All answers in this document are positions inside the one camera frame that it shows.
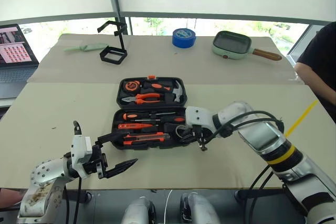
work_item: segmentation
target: laptop screen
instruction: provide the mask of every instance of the laptop screen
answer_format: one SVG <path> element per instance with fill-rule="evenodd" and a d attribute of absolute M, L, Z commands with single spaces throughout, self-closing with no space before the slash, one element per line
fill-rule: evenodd
<path fill-rule="evenodd" d="M 0 26 L 0 67 L 36 64 L 38 61 L 19 26 Z"/>

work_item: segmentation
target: yellow stripe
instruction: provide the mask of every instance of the yellow stripe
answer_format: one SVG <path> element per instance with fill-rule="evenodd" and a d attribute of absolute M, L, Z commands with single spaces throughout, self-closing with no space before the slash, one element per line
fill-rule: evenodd
<path fill-rule="evenodd" d="M 271 160 L 271 161 L 267 161 L 267 163 L 268 163 L 269 165 L 279 164 L 279 163 L 281 163 L 282 161 L 285 161 L 286 159 L 288 159 L 288 158 L 290 157 L 290 155 L 293 154 L 294 151 L 295 151 L 295 146 L 292 145 L 292 146 L 289 148 L 289 150 L 288 150 L 285 154 L 283 154 L 283 156 L 281 156 L 281 157 L 279 157 L 279 158 L 276 158 L 276 159 L 273 159 L 273 160 Z"/>
<path fill-rule="evenodd" d="M 308 113 L 311 111 L 312 108 L 317 104 L 318 100 L 315 100 L 312 102 L 311 105 L 304 111 L 302 116 L 297 119 L 297 121 L 289 128 L 289 130 L 285 133 L 285 137 L 289 137 L 289 135 L 295 130 L 295 128 L 302 122 L 302 120 L 308 115 Z"/>

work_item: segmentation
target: metal floor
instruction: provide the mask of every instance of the metal floor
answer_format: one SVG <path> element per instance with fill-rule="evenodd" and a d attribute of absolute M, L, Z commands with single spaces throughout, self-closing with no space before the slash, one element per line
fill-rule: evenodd
<path fill-rule="evenodd" d="M 195 191 L 209 200 L 220 217 L 222 224 L 242 224 L 243 209 L 234 199 L 235 190 L 173 190 L 167 205 L 166 223 L 180 223 L 180 197 L 183 193 Z M 146 196 L 153 201 L 156 219 L 163 223 L 164 207 L 169 190 L 96 190 L 92 200 L 80 204 L 78 224 L 119 224 L 127 206 L 135 199 Z M 75 202 L 70 202 L 70 222 L 73 221 Z M 61 204 L 54 224 L 65 223 L 65 201 Z M 1 224 L 16 222 L 17 212 L 0 212 L 4 218 Z M 285 195 L 259 198 L 256 204 L 253 223 L 257 224 L 304 224 L 304 217 L 299 215 Z"/>

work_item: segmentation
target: black shirt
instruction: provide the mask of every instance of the black shirt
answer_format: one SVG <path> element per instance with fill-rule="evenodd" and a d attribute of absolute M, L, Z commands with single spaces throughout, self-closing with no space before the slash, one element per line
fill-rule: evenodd
<path fill-rule="evenodd" d="M 315 35 L 297 62 L 311 67 L 329 87 L 336 90 L 336 22 L 326 25 Z M 335 106 L 315 95 L 336 122 Z"/>

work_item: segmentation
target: laptop keyboard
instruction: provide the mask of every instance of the laptop keyboard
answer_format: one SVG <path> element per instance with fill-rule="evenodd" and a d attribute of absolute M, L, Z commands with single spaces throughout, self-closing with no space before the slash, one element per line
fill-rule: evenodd
<path fill-rule="evenodd" d="M 27 81 L 36 68 L 0 69 L 0 83 Z"/>

